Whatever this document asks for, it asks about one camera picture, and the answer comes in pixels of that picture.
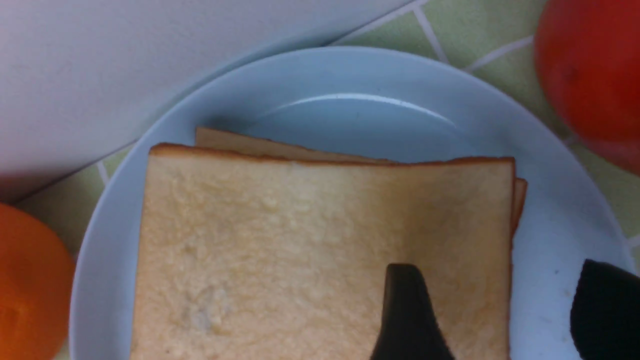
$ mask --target tomato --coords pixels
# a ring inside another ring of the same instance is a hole
[[[560,117],[592,151],[640,175],[640,0],[549,0],[534,54]]]

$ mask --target slice of bread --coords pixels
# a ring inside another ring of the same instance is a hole
[[[457,359],[506,360],[512,159],[149,154],[131,360],[368,359],[385,268],[422,271]]]
[[[267,139],[252,138],[245,135],[229,133],[198,127],[196,129],[196,146],[209,149],[236,151],[245,155],[271,156],[288,160],[317,160],[317,161],[353,161],[358,163],[393,163],[390,160],[371,159],[363,156],[337,154],[306,149],[302,146],[287,145],[273,142]],[[516,179],[513,187],[513,209],[511,215],[511,228],[515,233],[520,215],[524,209],[527,195],[527,181]]]

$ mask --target white plate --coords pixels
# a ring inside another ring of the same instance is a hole
[[[529,193],[513,249],[513,360],[579,359],[569,311],[585,258],[633,271],[626,239],[571,152],[514,100],[426,58],[329,47],[229,72],[169,111],[138,142],[93,214],[77,265],[74,360],[126,360],[147,152],[193,145],[209,126],[399,161],[514,156]]]

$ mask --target bread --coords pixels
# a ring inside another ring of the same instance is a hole
[[[287,145],[271,140],[198,127],[196,146],[209,149],[236,151],[245,155],[271,156],[288,160],[352,161],[358,163],[393,163],[385,159],[371,159],[363,156],[337,154],[306,149],[302,146]],[[516,179],[513,187],[513,209],[511,215],[512,232],[515,233],[527,195],[527,181]]]
[[[149,154],[131,360],[368,359],[416,264],[457,359],[508,358],[512,159]]]

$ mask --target green tile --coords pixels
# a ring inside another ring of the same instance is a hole
[[[437,58],[413,12],[391,20],[341,45],[382,47],[433,59]]]
[[[636,261],[636,271],[640,274],[640,246],[636,246],[631,249],[631,252],[634,255],[634,260]]]
[[[60,349],[60,352],[58,352],[58,355],[56,355],[56,357],[54,357],[53,360],[70,360],[70,359],[71,359],[71,355],[69,354],[68,342],[65,342],[65,344],[62,346],[62,349]]]
[[[572,149],[609,200],[625,234],[640,234],[640,177],[611,165],[582,145]]]
[[[107,169],[107,175],[109,175],[109,177],[113,176],[113,174],[116,172],[116,169],[118,168],[122,160],[124,160],[125,156],[127,156],[132,147],[133,145],[127,146],[126,148],[102,160],[104,168]]]
[[[561,138],[570,134],[540,88],[533,67],[532,45],[497,58],[478,68],[473,74],[524,105]]]
[[[466,67],[533,35],[544,1],[430,0],[422,8],[452,65]]]
[[[92,165],[21,201],[17,207],[47,224],[75,253],[103,189],[98,169]]]

